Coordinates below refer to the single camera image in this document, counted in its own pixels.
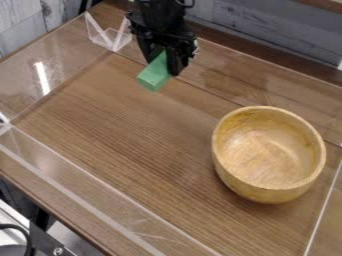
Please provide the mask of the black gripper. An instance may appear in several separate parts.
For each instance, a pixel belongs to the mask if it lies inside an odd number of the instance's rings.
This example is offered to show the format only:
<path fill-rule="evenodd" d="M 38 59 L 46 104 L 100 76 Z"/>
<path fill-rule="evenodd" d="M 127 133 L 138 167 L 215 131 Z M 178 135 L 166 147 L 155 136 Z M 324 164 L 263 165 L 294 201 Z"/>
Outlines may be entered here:
<path fill-rule="evenodd" d="M 144 59 L 151 63 L 166 48 L 169 73 L 178 76 L 197 50 L 197 36 L 185 21 L 195 0 L 132 0 L 132 5 L 126 17 Z"/>

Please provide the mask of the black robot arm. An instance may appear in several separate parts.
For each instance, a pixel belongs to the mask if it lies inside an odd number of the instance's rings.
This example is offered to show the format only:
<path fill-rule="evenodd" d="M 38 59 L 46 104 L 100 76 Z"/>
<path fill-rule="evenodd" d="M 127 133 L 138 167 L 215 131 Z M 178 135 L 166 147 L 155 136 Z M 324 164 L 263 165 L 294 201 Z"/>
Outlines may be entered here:
<path fill-rule="evenodd" d="M 197 35 L 185 19 L 193 8 L 186 0 L 134 0 L 134 9 L 127 12 L 130 31 L 147 63 L 166 52 L 167 71 L 178 76 L 189 66 L 198 50 Z"/>

